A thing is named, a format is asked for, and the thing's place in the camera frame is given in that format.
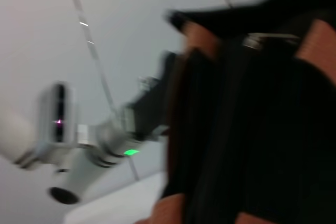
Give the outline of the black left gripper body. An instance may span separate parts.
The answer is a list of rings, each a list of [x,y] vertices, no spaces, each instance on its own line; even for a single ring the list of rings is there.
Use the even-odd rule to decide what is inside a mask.
[[[178,54],[167,52],[161,58],[158,77],[139,79],[140,93],[123,107],[123,129],[137,141],[152,138],[167,129],[167,106]]]

